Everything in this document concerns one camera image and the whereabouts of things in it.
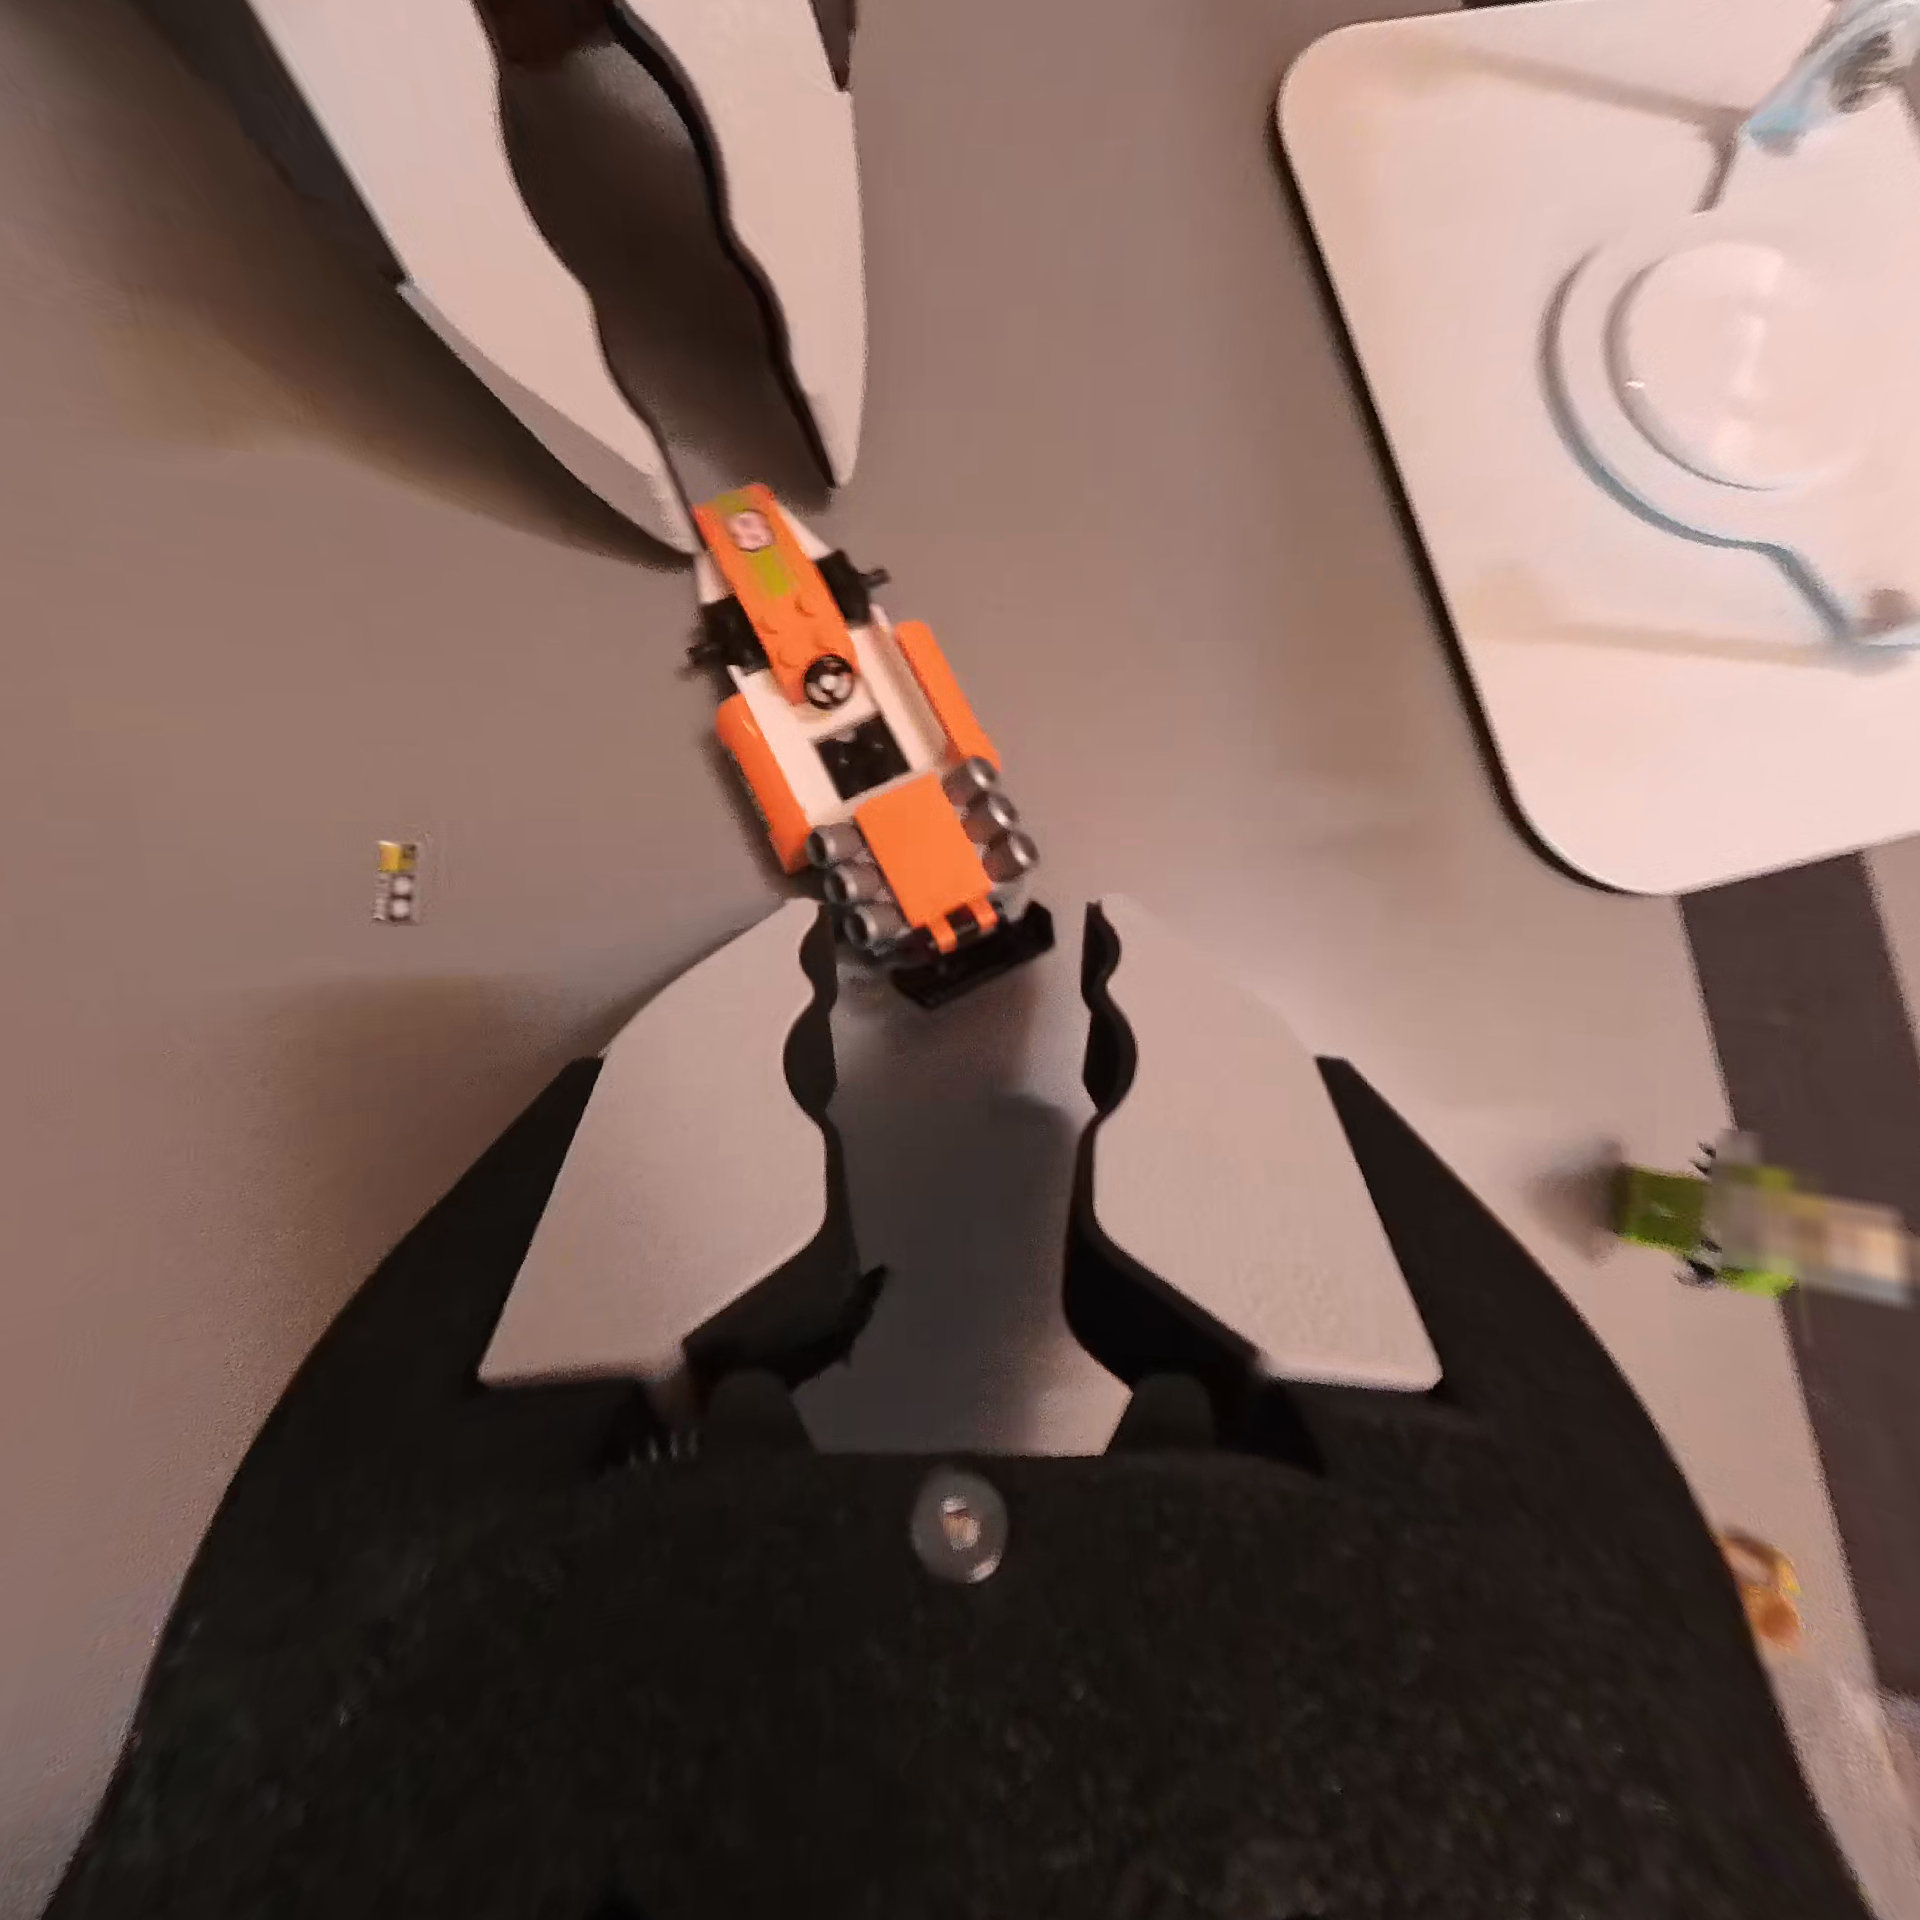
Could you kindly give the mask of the white book stand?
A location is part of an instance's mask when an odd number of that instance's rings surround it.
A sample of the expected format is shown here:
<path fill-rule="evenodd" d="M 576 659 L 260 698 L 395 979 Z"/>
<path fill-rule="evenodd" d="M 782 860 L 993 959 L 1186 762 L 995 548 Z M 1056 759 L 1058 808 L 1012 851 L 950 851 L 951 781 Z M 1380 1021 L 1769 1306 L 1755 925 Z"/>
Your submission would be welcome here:
<path fill-rule="evenodd" d="M 1682 897 L 1916 837 L 1916 4 L 1355 23 L 1278 133 L 1505 788 Z"/>

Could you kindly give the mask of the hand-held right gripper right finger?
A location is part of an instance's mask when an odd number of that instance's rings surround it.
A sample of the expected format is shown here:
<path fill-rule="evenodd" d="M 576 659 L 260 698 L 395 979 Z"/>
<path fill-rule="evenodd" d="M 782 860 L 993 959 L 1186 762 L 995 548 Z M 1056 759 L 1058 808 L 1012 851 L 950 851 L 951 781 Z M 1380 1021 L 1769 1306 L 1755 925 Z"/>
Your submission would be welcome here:
<path fill-rule="evenodd" d="M 1278 1007 L 1130 897 L 1089 905 L 1094 1119 L 1064 1309 L 1118 1381 L 1219 1392 L 1442 1381 L 1322 1063 Z"/>

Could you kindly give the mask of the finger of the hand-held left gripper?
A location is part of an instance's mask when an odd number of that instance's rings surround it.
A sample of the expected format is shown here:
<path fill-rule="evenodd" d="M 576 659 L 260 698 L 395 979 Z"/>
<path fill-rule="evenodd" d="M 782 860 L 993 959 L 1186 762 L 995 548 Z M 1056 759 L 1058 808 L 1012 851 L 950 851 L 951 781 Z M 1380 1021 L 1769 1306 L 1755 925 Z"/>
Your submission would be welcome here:
<path fill-rule="evenodd" d="M 617 3 L 611 29 L 666 92 L 755 288 L 830 487 L 863 448 L 872 321 L 854 3 Z"/>
<path fill-rule="evenodd" d="M 251 13 L 391 251 L 410 309 L 572 477 L 696 554 L 666 450 L 521 197 L 478 8 L 265 3 Z"/>

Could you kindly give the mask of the small gold trophy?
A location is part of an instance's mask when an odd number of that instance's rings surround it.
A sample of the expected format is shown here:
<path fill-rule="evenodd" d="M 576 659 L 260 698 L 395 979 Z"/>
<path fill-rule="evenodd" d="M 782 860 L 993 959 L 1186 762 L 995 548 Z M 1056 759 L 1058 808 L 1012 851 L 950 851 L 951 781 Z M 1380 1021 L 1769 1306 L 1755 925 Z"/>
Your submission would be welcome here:
<path fill-rule="evenodd" d="M 1718 1531 L 1714 1541 L 1736 1583 L 1753 1642 L 1775 1652 L 1799 1652 L 1806 1643 L 1806 1624 L 1792 1560 L 1739 1528 Z"/>

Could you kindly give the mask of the orange white lego car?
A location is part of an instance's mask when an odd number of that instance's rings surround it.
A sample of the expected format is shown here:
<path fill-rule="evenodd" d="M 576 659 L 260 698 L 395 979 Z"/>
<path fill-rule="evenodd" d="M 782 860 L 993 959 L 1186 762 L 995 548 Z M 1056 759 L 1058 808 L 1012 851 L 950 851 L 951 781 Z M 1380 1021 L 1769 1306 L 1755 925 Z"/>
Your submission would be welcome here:
<path fill-rule="evenodd" d="M 699 631 L 714 735 L 782 874 L 836 941 L 924 1008 L 1038 963 L 1052 915 L 1040 851 L 934 629 L 769 487 L 696 505 Z"/>

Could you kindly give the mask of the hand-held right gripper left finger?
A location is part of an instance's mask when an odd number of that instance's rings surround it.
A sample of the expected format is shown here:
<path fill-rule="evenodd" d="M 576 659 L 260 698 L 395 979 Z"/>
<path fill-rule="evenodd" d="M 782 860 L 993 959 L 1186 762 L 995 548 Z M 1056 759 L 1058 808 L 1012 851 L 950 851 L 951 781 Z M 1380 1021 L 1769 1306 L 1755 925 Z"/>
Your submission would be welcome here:
<path fill-rule="evenodd" d="M 836 959 L 787 904 L 663 983 L 592 1090 L 483 1355 L 486 1386 L 655 1389 L 847 1359 L 878 1272 L 832 1127 Z"/>

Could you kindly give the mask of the green minifigure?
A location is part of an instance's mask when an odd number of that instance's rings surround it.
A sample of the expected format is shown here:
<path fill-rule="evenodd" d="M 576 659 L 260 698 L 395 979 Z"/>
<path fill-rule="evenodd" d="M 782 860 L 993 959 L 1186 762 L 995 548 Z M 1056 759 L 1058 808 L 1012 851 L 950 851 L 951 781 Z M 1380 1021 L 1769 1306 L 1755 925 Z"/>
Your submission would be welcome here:
<path fill-rule="evenodd" d="M 1690 1288 L 1782 1300 L 1810 1288 L 1810 1196 L 1790 1169 L 1764 1160 L 1760 1136 L 1736 1129 L 1704 1143 L 1682 1170 L 1619 1163 L 1608 1231 L 1676 1259 Z"/>

